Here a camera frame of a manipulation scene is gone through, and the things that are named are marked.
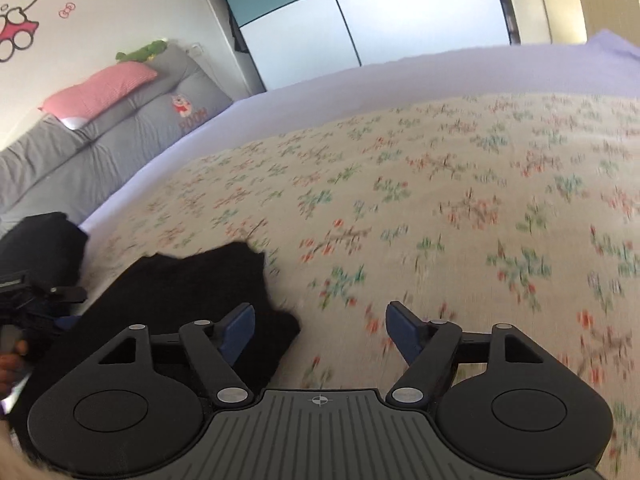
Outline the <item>person's left hand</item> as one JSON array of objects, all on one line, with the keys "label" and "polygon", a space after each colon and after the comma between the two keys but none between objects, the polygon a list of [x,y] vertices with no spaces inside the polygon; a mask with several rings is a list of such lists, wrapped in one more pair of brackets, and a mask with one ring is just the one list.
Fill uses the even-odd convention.
[{"label": "person's left hand", "polygon": [[0,356],[0,400],[6,399],[24,377],[27,368],[28,343],[20,340],[14,348]]}]

